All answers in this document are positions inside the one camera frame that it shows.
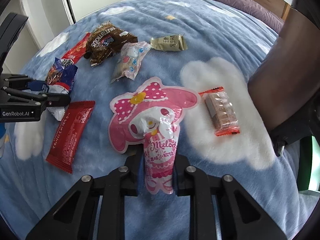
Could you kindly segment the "blue white snack bag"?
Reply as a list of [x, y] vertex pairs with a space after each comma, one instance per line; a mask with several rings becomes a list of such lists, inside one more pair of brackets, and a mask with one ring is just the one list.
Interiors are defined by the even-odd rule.
[[74, 86], [74, 79], [78, 68], [73, 61], [55, 58], [45, 82], [49, 93], [69, 94]]

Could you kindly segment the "dark red snack bar wrapper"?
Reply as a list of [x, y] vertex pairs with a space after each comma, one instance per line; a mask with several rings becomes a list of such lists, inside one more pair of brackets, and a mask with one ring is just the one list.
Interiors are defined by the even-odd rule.
[[70, 103], [46, 157], [48, 163], [67, 173], [73, 173], [72, 163], [76, 149], [94, 107], [95, 101]]

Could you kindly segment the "red spicy strip packet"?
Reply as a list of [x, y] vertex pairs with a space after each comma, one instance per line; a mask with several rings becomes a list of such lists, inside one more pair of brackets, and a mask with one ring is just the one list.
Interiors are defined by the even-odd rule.
[[86, 52], [86, 44], [91, 33], [87, 33], [73, 48], [71, 48], [63, 57], [61, 62], [64, 66], [76, 64]]

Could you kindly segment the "brown oat snack bag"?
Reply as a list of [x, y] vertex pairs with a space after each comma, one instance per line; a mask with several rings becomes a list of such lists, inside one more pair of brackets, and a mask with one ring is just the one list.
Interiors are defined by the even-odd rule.
[[91, 32], [86, 43], [84, 58], [89, 59], [91, 67], [96, 67], [105, 59], [119, 53], [124, 44], [137, 42], [137, 36], [108, 21]]

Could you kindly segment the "clear pastel candy bag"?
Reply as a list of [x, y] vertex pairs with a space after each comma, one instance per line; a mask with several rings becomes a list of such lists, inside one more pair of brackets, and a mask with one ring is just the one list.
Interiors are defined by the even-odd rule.
[[135, 80], [142, 61], [150, 49], [151, 45], [145, 41], [124, 44], [121, 48], [120, 58], [114, 69], [111, 83], [122, 77]]

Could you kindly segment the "pink My Melody snack pouch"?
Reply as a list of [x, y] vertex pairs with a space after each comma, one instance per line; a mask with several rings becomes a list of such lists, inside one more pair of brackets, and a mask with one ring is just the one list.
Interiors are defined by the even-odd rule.
[[146, 80], [135, 92], [113, 98], [108, 137], [120, 154], [130, 145], [143, 145], [144, 181], [151, 194], [172, 194], [173, 170], [180, 122], [200, 102], [199, 93], [165, 86], [159, 77]]

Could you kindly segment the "orange wafer biscuit packet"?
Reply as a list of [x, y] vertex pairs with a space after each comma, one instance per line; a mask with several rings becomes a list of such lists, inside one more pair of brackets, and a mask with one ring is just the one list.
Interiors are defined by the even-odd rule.
[[233, 104], [223, 87], [209, 89], [199, 95], [206, 104], [217, 137], [240, 133]]

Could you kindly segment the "olive green candy packet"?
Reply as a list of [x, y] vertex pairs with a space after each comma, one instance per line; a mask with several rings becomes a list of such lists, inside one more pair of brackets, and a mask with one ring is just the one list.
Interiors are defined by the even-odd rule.
[[183, 35], [170, 35], [160, 38], [152, 37], [150, 44], [153, 49], [160, 51], [185, 51], [188, 49], [187, 43]]

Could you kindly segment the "green tray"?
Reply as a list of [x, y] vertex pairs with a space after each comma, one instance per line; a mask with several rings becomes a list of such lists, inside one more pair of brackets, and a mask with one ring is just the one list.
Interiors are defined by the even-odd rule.
[[298, 191], [306, 191], [309, 188], [312, 170], [312, 136], [300, 139], [299, 146], [300, 156], [297, 187]]

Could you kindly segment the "blue cloud-pattern blanket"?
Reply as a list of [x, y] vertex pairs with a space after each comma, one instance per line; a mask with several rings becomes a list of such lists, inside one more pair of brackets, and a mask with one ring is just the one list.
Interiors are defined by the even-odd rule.
[[84, 175], [108, 175], [143, 150], [138, 196], [125, 198], [126, 239], [188, 239], [190, 198], [175, 193], [174, 161], [185, 155], [206, 174], [230, 174], [293, 239], [318, 198], [301, 194], [299, 145], [277, 157], [247, 90], [278, 34], [261, 20], [213, 0], [124, 0], [65, 29], [22, 68], [44, 80], [56, 59], [110, 22], [140, 42], [181, 34], [188, 49], [150, 50], [134, 80], [112, 81], [118, 55], [77, 62], [73, 102], [94, 102], [79, 142], [64, 146], [65, 121], [10, 123], [1, 150], [1, 216], [25, 239]]

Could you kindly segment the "black and bronze kettle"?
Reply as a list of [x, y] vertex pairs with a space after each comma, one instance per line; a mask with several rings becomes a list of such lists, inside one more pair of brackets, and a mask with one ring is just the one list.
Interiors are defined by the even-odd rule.
[[298, 10], [289, 10], [248, 91], [277, 156], [304, 137], [319, 139], [319, 29]]

